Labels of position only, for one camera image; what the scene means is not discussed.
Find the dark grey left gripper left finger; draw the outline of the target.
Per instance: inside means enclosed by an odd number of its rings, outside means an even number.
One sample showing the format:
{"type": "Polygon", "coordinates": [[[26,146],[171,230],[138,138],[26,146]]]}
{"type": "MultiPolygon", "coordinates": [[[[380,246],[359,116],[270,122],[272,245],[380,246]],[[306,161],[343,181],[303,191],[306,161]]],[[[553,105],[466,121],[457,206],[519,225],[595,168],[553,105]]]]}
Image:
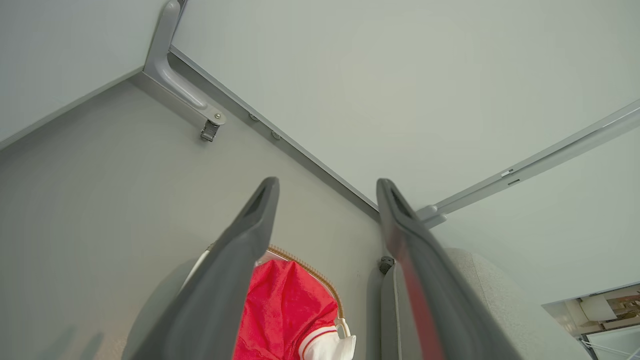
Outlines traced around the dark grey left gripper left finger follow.
{"type": "Polygon", "coordinates": [[[231,360],[256,262],[270,245],[280,184],[266,177],[132,354],[231,360]]]}

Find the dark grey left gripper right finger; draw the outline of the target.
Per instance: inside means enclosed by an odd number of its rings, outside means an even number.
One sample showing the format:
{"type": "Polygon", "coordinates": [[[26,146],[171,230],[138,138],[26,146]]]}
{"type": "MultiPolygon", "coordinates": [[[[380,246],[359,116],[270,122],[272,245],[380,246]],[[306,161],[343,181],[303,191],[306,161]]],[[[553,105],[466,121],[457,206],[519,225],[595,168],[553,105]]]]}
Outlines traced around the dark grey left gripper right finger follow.
{"type": "Polygon", "coordinates": [[[389,178],[376,183],[382,237],[403,272],[423,360],[519,360],[470,284],[389,178]]]}

